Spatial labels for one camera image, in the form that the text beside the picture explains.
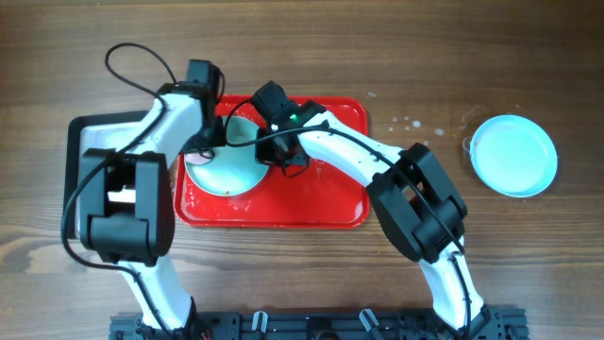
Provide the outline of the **pink green sponge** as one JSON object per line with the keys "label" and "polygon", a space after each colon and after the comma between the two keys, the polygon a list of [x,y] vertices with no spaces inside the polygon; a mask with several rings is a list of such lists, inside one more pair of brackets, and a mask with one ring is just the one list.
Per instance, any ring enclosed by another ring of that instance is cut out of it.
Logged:
{"label": "pink green sponge", "polygon": [[189,153],[184,156],[184,161],[193,165],[203,165],[211,162],[212,159],[211,154]]}

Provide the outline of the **white plate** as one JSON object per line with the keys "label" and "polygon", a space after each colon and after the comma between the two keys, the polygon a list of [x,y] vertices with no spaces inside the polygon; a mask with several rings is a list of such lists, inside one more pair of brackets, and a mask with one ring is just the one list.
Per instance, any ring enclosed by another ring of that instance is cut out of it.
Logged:
{"label": "white plate", "polygon": [[463,141],[463,148],[480,180],[504,196],[539,195],[558,172],[558,152],[549,135],[519,115],[486,120]]}
{"label": "white plate", "polygon": [[212,161],[203,165],[185,163],[193,183],[214,196],[238,196],[257,186],[266,176],[269,166],[256,159],[254,145],[215,147]]}

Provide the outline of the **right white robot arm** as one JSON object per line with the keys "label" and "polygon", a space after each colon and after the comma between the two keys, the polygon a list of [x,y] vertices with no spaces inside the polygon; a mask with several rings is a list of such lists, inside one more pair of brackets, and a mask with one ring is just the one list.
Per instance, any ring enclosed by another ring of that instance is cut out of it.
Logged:
{"label": "right white robot arm", "polygon": [[252,105],[277,150],[299,149],[366,189],[386,238],[420,265],[435,314],[458,336],[477,335],[487,316],[465,260],[467,207],[434,154],[423,144],[404,149],[373,140],[312,101]]}

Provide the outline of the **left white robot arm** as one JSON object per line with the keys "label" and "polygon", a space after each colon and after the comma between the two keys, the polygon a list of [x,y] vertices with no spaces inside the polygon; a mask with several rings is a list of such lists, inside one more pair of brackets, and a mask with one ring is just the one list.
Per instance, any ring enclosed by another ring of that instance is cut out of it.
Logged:
{"label": "left white robot arm", "polygon": [[97,268],[118,271],[142,308],[149,339],[186,338],[195,306],[169,255],[175,234],[168,170],[187,151],[224,143],[215,85],[166,83],[148,112],[91,115],[71,130],[79,183],[65,240],[98,254]]}

